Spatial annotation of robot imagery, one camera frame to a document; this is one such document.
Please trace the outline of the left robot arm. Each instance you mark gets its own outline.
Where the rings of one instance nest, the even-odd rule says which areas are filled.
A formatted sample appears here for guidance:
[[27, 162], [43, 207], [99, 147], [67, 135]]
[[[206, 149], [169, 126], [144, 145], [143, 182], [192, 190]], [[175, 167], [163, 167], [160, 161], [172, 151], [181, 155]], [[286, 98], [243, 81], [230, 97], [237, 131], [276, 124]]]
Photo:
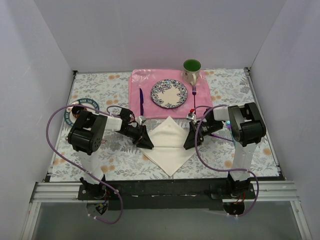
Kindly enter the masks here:
[[107, 189], [99, 182], [105, 180], [105, 175], [95, 152], [103, 141], [104, 132], [110, 130], [129, 137], [135, 146], [142, 149], [151, 150], [154, 144], [145, 125], [132, 125], [134, 114], [127, 108], [122, 108], [116, 117], [94, 114], [84, 106], [75, 106], [71, 112], [76, 120], [68, 133], [67, 141], [78, 152], [82, 167], [96, 177], [94, 179], [86, 175], [80, 182], [84, 185], [84, 190], [95, 200], [101, 200], [107, 195]]

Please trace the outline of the white cloth napkin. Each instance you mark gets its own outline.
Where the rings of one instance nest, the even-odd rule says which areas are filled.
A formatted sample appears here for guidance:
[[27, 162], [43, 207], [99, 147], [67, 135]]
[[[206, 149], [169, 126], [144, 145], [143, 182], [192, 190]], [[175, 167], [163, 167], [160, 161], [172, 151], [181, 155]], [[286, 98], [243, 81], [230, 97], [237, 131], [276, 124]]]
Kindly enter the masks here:
[[188, 132], [170, 116], [149, 133], [154, 147], [140, 148], [141, 152], [160, 167], [169, 177], [181, 168], [195, 153], [194, 147], [186, 150]]

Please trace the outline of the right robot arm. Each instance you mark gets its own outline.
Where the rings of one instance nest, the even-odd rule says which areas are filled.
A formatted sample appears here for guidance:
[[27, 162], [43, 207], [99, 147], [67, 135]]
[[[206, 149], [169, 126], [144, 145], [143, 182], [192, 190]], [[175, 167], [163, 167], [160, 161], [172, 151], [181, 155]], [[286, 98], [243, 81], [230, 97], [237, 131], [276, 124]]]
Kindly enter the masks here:
[[183, 147], [185, 150], [195, 148], [198, 153], [204, 137], [221, 130], [224, 123], [231, 130], [235, 147], [232, 169], [226, 171], [226, 192], [230, 198], [237, 199], [249, 189], [253, 154], [267, 132], [256, 103], [206, 108], [200, 120], [189, 122], [189, 133]]

